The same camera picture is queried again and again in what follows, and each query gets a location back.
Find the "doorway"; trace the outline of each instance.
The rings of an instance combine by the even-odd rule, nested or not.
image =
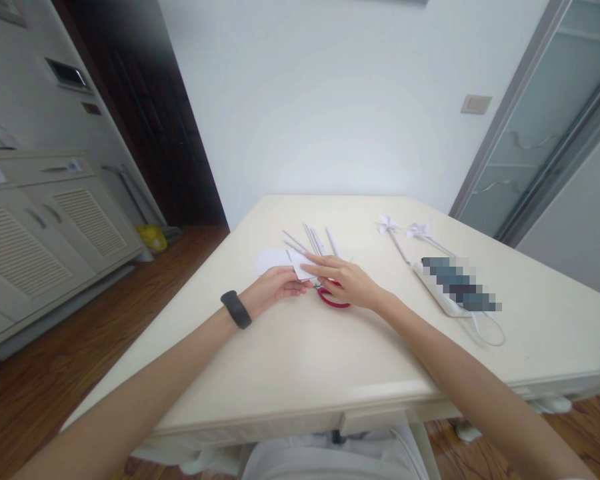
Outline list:
[[[537,62],[523,59],[528,80],[514,78],[519,98],[494,120],[483,143],[493,147],[481,147],[451,212],[512,247],[600,138],[600,0],[550,1],[538,30],[525,54]]]
[[[52,2],[167,223],[226,225],[157,0]]]

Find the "scissors handle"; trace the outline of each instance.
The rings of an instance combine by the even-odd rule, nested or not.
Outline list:
[[[333,284],[337,285],[338,287],[341,286],[336,281],[334,281]],[[324,296],[325,293],[328,293],[329,295],[332,295],[332,293],[329,290],[327,290],[326,288],[324,288],[324,287],[318,288],[318,295],[320,295],[320,298],[322,298],[322,301],[324,303],[326,303],[327,305],[330,305],[330,306],[335,307],[335,308],[347,308],[347,307],[351,306],[350,303],[336,303],[336,302],[332,302],[331,300],[325,298],[325,296]]]

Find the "wall socket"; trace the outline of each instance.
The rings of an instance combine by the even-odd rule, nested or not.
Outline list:
[[[462,104],[460,113],[473,113],[474,115],[484,115],[489,108],[493,97],[483,97],[481,95],[467,95]]]

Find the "cabinet handle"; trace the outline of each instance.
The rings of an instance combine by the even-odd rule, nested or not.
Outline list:
[[[40,224],[40,228],[42,228],[42,230],[47,228],[47,224],[45,223],[45,221],[42,220],[42,218],[40,218],[40,215],[38,215],[36,212],[34,212],[33,210],[30,210],[30,209],[25,209],[25,212],[30,214],[30,216],[32,216],[33,219],[36,220],[36,222],[38,222]]]
[[[44,173],[60,173],[69,170],[68,167],[48,167],[40,171]]]
[[[50,206],[46,205],[45,203],[43,203],[42,206],[44,208],[46,208],[46,210],[50,214],[52,214],[52,216],[55,218],[56,222],[62,223],[62,217],[60,216],[60,214],[58,212],[56,212],[56,210],[52,209]]]

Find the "person's arm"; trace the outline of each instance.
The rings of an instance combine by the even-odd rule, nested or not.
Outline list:
[[[533,409],[478,360],[422,320],[360,267],[336,257],[307,257],[303,265],[341,301],[373,310],[402,337],[448,396],[524,478],[557,480],[595,476]],[[338,287],[329,279],[340,282]]]
[[[292,267],[274,267],[239,298],[255,319],[276,301],[306,293],[307,286]],[[220,308],[78,418],[13,478],[108,478],[238,331],[227,309]]]

